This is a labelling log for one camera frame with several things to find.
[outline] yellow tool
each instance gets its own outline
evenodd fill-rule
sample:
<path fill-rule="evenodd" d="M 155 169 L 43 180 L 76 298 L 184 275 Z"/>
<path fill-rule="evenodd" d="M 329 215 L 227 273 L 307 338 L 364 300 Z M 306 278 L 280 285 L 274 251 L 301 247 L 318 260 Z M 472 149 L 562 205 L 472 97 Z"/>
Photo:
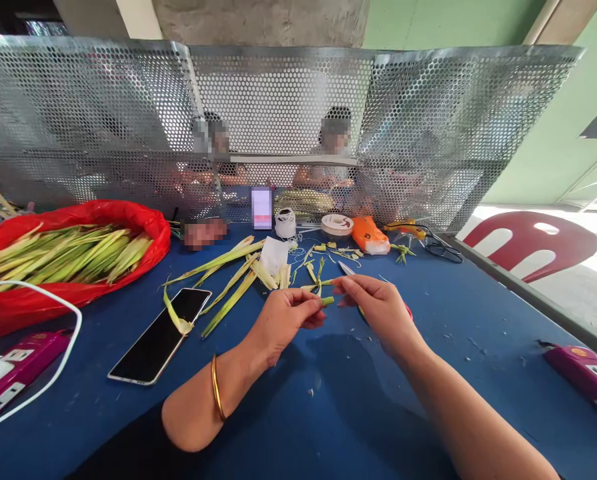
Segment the yellow tool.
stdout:
<path fill-rule="evenodd" d="M 415 238 L 419 239 L 420 241 L 423 241 L 427 237 L 427 234 L 420 228 L 416 227 L 414 225 L 415 222 L 416 221 L 414 219 L 409 219 L 409 220 L 400 221 L 400 222 L 391 222 L 391 223 L 386 224 L 383 227 L 383 230 L 384 231 L 399 230 L 400 233 L 403 235 L 410 234 L 410 235 L 414 236 Z"/>

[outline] perforated metal screen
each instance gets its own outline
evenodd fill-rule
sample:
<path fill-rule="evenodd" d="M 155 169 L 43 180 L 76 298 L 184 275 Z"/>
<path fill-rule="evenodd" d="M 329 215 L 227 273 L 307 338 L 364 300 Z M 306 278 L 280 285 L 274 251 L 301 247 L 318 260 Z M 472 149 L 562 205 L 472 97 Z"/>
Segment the perforated metal screen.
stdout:
<path fill-rule="evenodd" d="M 273 185 L 301 219 L 457 231 L 581 54 L 0 37 L 0 190 L 41 208 L 119 198 L 246 221 L 248 187 Z"/>

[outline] scissors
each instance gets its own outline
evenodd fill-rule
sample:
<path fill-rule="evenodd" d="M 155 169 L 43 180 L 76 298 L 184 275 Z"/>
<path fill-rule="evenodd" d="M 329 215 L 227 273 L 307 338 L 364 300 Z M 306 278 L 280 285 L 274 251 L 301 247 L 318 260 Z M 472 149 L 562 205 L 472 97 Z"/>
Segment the scissors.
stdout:
<path fill-rule="evenodd" d="M 338 261 L 338 265 L 340 266 L 340 269 L 343 271 L 343 273 L 345 275 L 355 275 L 356 274 L 356 272 L 354 272 L 354 270 L 350 269 L 347 265 L 345 265 L 340 260 Z M 405 303 L 405 308 L 407 309 L 407 313 L 410 314 L 410 318 L 412 319 L 412 321 L 414 321 L 414 314 L 410 310 L 410 306 L 407 305 L 407 303 Z M 363 312 L 362 308 L 358 307 L 358 309 L 360 310 L 360 313 L 363 315 L 363 318 L 365 318 L 365 312 Z"/>

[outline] white paper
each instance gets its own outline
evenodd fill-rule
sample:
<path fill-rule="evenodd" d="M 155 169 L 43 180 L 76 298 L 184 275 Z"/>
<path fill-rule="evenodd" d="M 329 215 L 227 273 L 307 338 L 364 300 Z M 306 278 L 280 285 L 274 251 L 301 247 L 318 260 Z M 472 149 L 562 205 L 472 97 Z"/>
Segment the white paper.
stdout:
<path fill-rule="evenodd" d="M 280 267 L 287 263 L 288 255 L 289 245 L 286 242 L 267 237 L 260 254 L 260 261 L 269 274 L 274 276 L 280 273 Z"/>

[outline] black smartphone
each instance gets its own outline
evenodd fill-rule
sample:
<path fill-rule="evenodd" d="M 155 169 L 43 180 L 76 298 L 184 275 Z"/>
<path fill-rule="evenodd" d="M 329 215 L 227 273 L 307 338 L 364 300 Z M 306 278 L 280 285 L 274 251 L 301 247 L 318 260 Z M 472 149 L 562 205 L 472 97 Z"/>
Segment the black smartphone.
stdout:
<path fill-rule="evenodd" d="M 194 322 L 211 297 L 208 290 L 182 289 L 171 300 L 179 317 Z M 125 355 L 107 374 L 112 380 L 153 385 L 183 342 L 167 309 L 156 317 Z"/>
<path fill-rule="evenodd" d="M 254 230 L 271 230 L 271 188 L 251 188 L 251 220 Z"/>

